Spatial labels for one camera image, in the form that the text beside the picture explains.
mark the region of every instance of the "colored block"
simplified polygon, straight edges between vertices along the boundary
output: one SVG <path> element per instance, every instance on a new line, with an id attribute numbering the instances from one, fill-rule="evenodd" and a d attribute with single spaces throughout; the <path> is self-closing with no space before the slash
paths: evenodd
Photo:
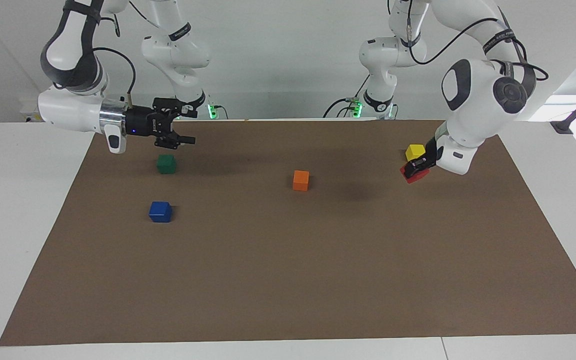
<path id="1" fill-rule="evenodd" d="M 407 161 L 420 158 L 426 153 L 426 147 L 419 144 L 412 144 L 406 150 Z"/>
<path id="2" fill-rule="evenodd" d="M 308 171 L 295 170 L 292 178 L 292 189 L 297 192 L 307 192 L 311 173 Z"/>
<path id="3" fill-rule="evenodd" d="M 153 223 L 170 223 L 172 219 L 172 206 L 170 203 L 163 201 L 155 201 L 150 206 L 148 213 Z"/>
<path id="4" fill-rule="evenodd" d="M 160 174 L 174 174 L 177 171 L 177 160 L 173 155 L 159 155 L 157 170 Z"/>

